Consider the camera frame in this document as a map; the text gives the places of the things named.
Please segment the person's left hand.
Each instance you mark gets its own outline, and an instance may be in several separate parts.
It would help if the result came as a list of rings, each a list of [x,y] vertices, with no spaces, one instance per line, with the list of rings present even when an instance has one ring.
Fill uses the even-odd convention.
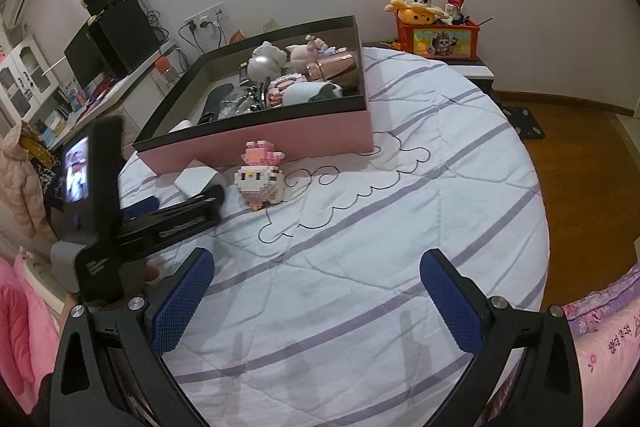
[[[115,309],[131,297],[142,295],[159,277],[160,270],[157,266],[145,259],[125,262],[118,267],[105,259],[98,264],[94,273],[86,267],[80,267],[70,279],[73,282],[72,289],[68,289],[67,284],[63,283],[67,296],[58,324],[63,327],[70,318],[72,309],[79,305]]]

